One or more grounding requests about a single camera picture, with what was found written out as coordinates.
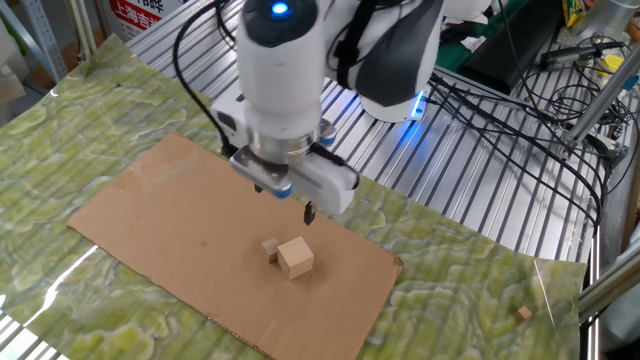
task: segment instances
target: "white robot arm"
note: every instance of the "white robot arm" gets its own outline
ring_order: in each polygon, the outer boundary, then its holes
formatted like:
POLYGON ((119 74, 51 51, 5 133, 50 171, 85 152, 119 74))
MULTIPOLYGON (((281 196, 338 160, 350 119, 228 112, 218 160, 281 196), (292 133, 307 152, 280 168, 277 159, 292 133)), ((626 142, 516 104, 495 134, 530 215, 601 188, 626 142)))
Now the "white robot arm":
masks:
POLYGON ((239 149, 233 168, 256 189, 310 199, 307 223, 312 204, 343 212, 358 174, 323 147, 336 135, 321 116, 324 78, 355 90, 365 109, 410 107, 433 71, 442 13, 443 0, 247 0, 240 88, 213 105, 239 149))

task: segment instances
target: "cardboard sheet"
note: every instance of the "cardboard sheet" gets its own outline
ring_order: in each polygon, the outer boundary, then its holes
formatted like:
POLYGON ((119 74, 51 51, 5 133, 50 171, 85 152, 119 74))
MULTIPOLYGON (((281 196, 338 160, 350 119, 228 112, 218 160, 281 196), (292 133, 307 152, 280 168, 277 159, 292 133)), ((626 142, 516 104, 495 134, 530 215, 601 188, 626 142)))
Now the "cardboard sheet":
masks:
POLYGON ((402 262, 324 216, 304 225, 303 210, 172 133, 68 225, 273 358, 353 359, 402 262), (298 236, 315 264, 289 281, 261 244, 298 236))

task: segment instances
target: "wooden block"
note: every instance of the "wooden block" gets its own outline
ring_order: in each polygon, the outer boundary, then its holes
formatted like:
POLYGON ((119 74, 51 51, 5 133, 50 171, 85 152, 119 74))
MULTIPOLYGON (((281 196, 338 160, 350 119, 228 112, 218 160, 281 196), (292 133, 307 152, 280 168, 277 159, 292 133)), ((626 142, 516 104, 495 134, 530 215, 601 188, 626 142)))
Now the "wooden block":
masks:
POLYGON ((531 311, 529 311, 529 308, 527 308, 526 306, 523 306, 520 309, 518 309, 518 311, 516 311, 516 313, 513 314, 513 316, 515 316, 518 322, 523 322, 527 320, 529 317, 531 317, 531 311))
POLYGON ((278 260, 278 245, 280 245, 280 242, 276 238, 271 238, 262 243, 262 248, 267 253, 270 263, 278 260))
POLYGON ((313 253, 299 237, 278 246, 278 264, 291 280, 313 268, 313 253))

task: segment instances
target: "small wood piece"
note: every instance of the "small wood piece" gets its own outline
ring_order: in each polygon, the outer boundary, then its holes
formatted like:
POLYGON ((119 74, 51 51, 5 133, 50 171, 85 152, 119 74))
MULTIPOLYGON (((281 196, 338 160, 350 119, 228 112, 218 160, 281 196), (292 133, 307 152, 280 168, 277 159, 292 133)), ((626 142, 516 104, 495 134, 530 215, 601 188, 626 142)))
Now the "small wood piece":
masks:
POLYGON ((271 238, 262 243, 262 248, 267 253, 270 263, 278 260, 278 245, 280 245, 280 242, 276 238, 271 238))
POLYGON ((278 264, 291 280, 313 268, 313 253, 299 237, 278 246, 278 264))
POLYGON ((531 317, 531 311, 529 311, 529 308, 527 308, 526 306, 523 306, 520 309, 518 309, 518 311, 516 311, 516 313, 513 314, 513 316, 515 316, 518 322, 523 322, 527 320, 529 317, 531 317))

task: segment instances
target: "green patterned mat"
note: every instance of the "green patterned mat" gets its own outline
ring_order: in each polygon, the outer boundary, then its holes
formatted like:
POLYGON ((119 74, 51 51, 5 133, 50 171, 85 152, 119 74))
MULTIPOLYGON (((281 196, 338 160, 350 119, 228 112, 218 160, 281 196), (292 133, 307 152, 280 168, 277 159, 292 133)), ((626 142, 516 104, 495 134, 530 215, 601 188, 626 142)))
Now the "green patterned mat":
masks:
MULTIPOLYGON (((0 307, 71 359, 263 358, 65 225, 170 131, 220 146, 115 37, 0 130, 0 307)), ((334 220, 405 263, 359 358, 578 358, 584 264, 513 253, 368 179, 334 220)))

